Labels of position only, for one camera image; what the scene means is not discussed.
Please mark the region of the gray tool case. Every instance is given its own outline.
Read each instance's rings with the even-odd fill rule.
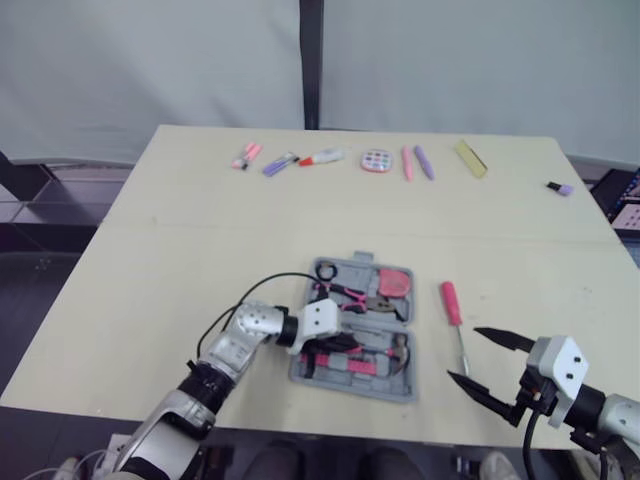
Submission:
[[[306,378],[307,355],[301,353],[291,360],[289,377],[294,382],[314,387],[329,388],[342,392],[355,393],[367,397],[389,400],[393,402],[412,402],[416,399],[416,363],[415,338],[405,327],[413,321],[415,314],[414,289],[415,282],[411,270],[373,263],[373,254],[355,252],[352,260],[320,257],[314,260],[311,274],[316,275],[316,266],[330,263],[336,266],[337,275],[330,283],[366,292],[369,297],[378,296],[380,269],[404,272],[408,275],[411,287],[402,298],[386,298],[395,306],[395,313],[367,310],[365,313],[349,311],[341,312],[342,330],[352,333],[355,340],[363,345],[364,352],[359,354],[331,353],[328,366],[316,363],[311,378]],[[305,292],[305,302],[316,300],[318,290],[309,282]],[[354,301],[340,293],[330,292],[330,298],[338,305],[351,304]],[[397,359],[384,353],[399,340],[396,335],[403,335],[408,347],[408,361],[403,369],[394,373],[398,366]],[[349,360],[364,361],[375,364],[375,374],[349,371]]]

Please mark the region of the white curtain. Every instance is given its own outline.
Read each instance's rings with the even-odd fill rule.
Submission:
[[[326,0],[321,125],[548,135],[637,166],[639,4]]]
[[[4,0],[0,150],[134,163],[161,123],[303,128],[298,35],[298,0]]]

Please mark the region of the screwdriver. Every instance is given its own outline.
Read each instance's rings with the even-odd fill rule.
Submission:
[[[462,342],[462,332],[460,331],[460,325],[462,325],[462,317],[460,317],[460,307],[458,306],[458,297],[456,295],[456,288],[451,282],[444,282],[440,285],[442,293],[442,300],[444,300],[444,306],[449,315],[449,325],[454,325],[458,330],[458,339],[460,340],[460,350],[462,358],[462,366],[464,367],[464,374],[469,376],[469,360],[464,350],[464,343]]]

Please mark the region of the black pole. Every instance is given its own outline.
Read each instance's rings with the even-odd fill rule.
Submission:
[[[324,0],[300,0],[300,58],[305,130],[320,128],[323,25]]]

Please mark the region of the pink tape measure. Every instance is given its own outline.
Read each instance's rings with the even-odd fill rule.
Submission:
[[[378,293],[383,297],[404,298],[411,290],[409,275],[400,270],[382,268],[379,270],[380,285]]]

